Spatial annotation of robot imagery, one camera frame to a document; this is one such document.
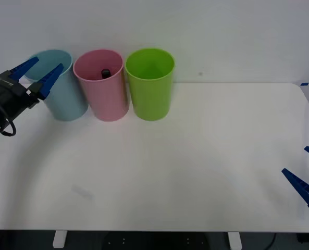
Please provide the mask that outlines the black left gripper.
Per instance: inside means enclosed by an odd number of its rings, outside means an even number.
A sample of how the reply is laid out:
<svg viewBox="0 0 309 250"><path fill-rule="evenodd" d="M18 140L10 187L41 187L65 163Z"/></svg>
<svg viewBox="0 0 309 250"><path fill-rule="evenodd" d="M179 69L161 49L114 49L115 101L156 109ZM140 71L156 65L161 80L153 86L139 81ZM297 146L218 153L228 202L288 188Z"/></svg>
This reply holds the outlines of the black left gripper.
<svg viewBox="0 0 309 250"><path fill-rule="evenodd" d="M32 83L27 89L18 81L37 62L38 57L32 57L9 72L0 74L0 115L6 114L8 118L15 119L26 109L33 108L40 100L45 100L62 73L63 64L57 65L52 71L40 80Z"/></svg>

